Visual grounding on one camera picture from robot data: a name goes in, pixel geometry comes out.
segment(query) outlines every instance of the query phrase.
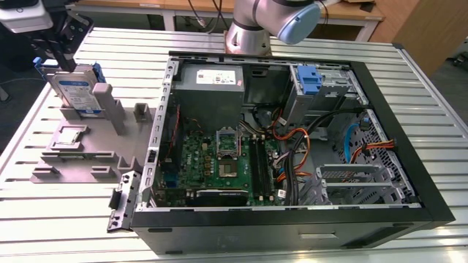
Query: metal table surface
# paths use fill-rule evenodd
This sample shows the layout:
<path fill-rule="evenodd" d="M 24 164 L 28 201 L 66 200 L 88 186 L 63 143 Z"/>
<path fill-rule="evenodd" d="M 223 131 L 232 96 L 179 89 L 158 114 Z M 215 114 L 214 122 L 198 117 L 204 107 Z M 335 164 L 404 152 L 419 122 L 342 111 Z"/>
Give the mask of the metal table surface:
<path fill-rule="evenodd" d="M 107 234 L 115 184 L 34 184 L 39 161 L 62 113 L 50 85 L 0 156 L 0 261 L 190 262 L 464 262 L 468 258 L 468 129 L 406 51 L 391 44 L 306 40 L 271 41 L 275 56 L 367 63 L 456 221 L 415 232 L 375 249 L 218 255 L 155 255 L 135 233 Z M 79 62 L 103 66 L 124 106 L 156 105 L 170 50 L 223 52 L 223 35 L 95 28 Z"/>

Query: blue clip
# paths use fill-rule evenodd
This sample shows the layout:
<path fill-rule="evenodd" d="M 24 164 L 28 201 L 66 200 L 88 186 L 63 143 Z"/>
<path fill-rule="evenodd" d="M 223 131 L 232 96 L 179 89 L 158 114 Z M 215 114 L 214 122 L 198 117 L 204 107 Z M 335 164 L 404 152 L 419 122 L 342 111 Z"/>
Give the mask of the blue clip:
<path fill-rule="evenodd" d="M 298 66 L 298 78 L 306 95 L 315 95 L 322 88 L 322 75 L 312 66 Z"/>
<path fill-rule="evenodd" d="M 43 59 L 40 57 L 36 57 L 35 60 L 32 61 L 35 64 L 35 69 L 38 70 L 39 74 L 42 75 L 43 79 L 47 81 L 46 79 L 46 74 L 42 71 L 42 66 L 43 66 Z"/>
<path fill-rule="evenodd" d="M 94 71 L 95 71 L 95 74 L 96 74 L 98 82 L 106 83 L 106 77 L 104 77 L 104 74 L 103 74 L 103 68 L 102 68 L 102 65 L 98 62 L 95 62 L 95 64 L 94 64 Z"/>

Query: power supply label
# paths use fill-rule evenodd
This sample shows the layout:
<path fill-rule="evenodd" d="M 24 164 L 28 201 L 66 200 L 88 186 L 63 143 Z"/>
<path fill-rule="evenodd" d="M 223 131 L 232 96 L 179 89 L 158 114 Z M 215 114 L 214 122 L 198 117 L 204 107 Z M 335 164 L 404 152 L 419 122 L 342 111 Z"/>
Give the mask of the power supply label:
<path fill-rule="evenodd" d="M 198 84 L 236 85 L 236 72 L 234 70 L 199 70 Z"/>

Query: motherboard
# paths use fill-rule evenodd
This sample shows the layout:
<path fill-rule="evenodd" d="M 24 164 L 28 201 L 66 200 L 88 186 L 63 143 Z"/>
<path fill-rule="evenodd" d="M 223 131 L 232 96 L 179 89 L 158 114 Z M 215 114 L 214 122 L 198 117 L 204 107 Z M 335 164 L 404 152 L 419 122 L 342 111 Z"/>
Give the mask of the motherboard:
<path fill-rule="evenodd" d="M 164 173 L 166 188 L 158 193 L 164 196 L 168 207 L 191 205 L 194 194 L 206 190 L 207 194 L 223 191 L 244 193 L 247 206 L 276 205 L 279 200 L 272 195 L 272 163 L 278 155 L 278 142 L 246 136 L 204 136 L 191 134 L 184 137 L 182 165 L 179 173 Z M 256 172 L 266 170 L 263 178 Z"/>

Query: wooden cabinet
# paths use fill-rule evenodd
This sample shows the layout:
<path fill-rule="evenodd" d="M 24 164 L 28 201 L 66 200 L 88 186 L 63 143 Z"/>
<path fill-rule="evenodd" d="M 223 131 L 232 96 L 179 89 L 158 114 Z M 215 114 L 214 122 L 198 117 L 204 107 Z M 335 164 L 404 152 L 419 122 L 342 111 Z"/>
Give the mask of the wooden cabinet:
<path fill-rule="evenodd" d="M 399 43 L 430 76 L 468 36 L 467 0 L 376 0 L 386 15 L 371 42 Z"/>

